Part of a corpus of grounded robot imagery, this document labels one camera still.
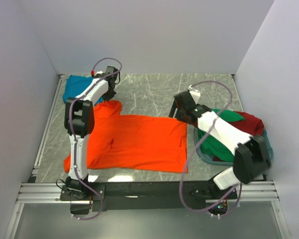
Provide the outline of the orange t shirt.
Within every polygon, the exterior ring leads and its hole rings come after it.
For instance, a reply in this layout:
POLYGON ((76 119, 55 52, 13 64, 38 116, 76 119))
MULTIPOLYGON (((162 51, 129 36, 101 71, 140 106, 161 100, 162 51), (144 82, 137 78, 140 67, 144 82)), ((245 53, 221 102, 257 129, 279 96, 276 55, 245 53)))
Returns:
POLYGON ((95 126, 83 159, 88 169, 184 171, 185 123, 172 118, 123 115, 121 110, 121 102, 115 100, 94 107, 95 126))

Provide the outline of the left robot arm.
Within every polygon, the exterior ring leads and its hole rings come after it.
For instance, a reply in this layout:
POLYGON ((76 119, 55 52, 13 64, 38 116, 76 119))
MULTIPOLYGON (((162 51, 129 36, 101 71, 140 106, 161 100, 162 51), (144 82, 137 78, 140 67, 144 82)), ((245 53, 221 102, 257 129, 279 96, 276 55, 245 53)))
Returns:
POLYGON ((91 84, 79 95, 69 97, 65 104, 64 126, 70 139, 70 169, 61 197, 85 200, 93 197, 88 185, 87 148, 95 120, 93 107, 99 99, 110 100, 116 94, 120 70, 108 66, 105 72, 92 73, 91 84))

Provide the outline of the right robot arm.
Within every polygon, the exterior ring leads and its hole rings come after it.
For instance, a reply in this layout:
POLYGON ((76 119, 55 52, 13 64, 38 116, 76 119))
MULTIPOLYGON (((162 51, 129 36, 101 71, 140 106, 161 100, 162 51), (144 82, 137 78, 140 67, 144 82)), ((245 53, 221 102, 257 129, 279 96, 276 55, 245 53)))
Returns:
POLYGON ((169 116, 191 124, 222 143, 234 156, 233 165, 211 179, 209 194, 221 198, 226 189, 248 184, 271 167, 266 140, 252 136, 221 119, 212 109, 198 104, 200 93, 187 90, 174 96, 169 116))

